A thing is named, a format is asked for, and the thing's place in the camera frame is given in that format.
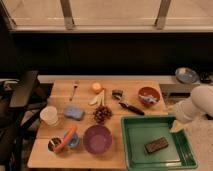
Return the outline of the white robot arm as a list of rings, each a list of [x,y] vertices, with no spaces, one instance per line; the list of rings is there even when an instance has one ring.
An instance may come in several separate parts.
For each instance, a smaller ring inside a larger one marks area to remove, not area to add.
[[[213,117],[213,86],[197,86],[190,96],[176,103],[172,108],[176,119],[170,129],[177,133],[193,122],[197,117],[208,114]]]

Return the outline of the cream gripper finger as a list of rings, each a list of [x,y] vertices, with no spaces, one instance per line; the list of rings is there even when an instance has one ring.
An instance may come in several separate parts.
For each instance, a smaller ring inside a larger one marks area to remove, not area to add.
[[[178,133],[179,131],[183,130],[185,127],[184,124],[182,124],[181,122],[179,122],[178,120],[175,120],[172,124],[172,127],[170,129],[171,133]]]

